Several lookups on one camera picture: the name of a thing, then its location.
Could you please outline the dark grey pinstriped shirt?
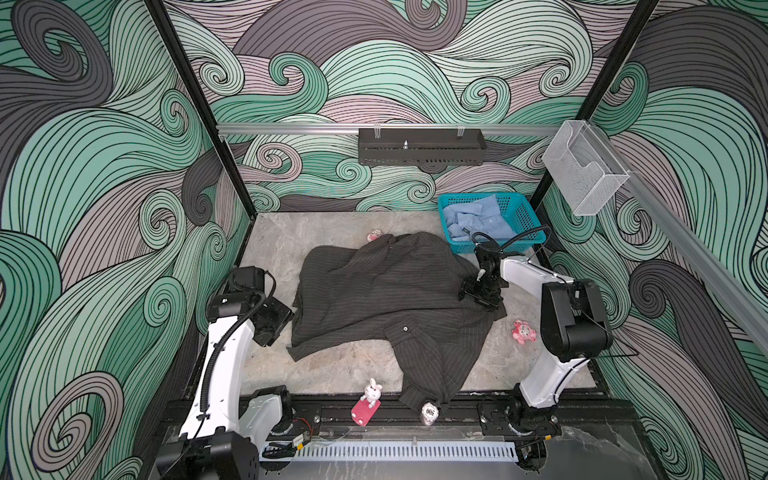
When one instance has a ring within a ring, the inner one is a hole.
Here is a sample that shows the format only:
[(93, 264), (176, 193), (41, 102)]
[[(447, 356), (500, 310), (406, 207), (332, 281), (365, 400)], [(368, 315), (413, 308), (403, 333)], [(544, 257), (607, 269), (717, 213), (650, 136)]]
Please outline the dark grey pinstriped shirt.
[(318, 246), (303, 261), (288, 349), (293, 360), (345, 343), (387, 341), (403, 372), (399, 400), (442, 407), (462, 389), (504, 306), (461, 296), (478, 267), (442, 238), (385, 234), (358, 248)]

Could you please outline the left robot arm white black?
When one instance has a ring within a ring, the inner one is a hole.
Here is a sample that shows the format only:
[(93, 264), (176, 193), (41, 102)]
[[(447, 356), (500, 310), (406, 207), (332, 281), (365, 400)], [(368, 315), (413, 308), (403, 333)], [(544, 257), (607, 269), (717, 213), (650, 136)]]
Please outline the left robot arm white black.
[(160, 447), (152, 479), (257, 479), (261, 454), (277, 427), (291, 427), (283, 386), (241, 407), (243, 365), (260, 336), (260, 311), (275, 303), (277, 282), (257, 267), (231, 271), (225, 292), (206, 307), (207, 346), (195, 396), (178, 439)]

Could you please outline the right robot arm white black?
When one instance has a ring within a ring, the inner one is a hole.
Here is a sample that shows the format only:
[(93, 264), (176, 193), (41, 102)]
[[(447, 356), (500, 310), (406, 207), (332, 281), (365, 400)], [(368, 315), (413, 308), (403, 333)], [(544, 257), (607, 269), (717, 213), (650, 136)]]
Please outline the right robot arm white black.
[(503, 411), (510, 432), (532, 436), (557, 427), (555, 408), (571, 377), (587, 364), (605, 356), (614, 343), (610, 322), (598, 285), (536, 265), (508, 249), (547, 226), (524, 231), (498, 243), (489, 234), (471, 235), (479, 271), (464, 279), (458, 297), (470, 298), (493, 312), (503, 303), (502, 290), (511, 284), (533, 295), (540, 305), (538, 337), (544, 350), (522, 382), (516, 385)]

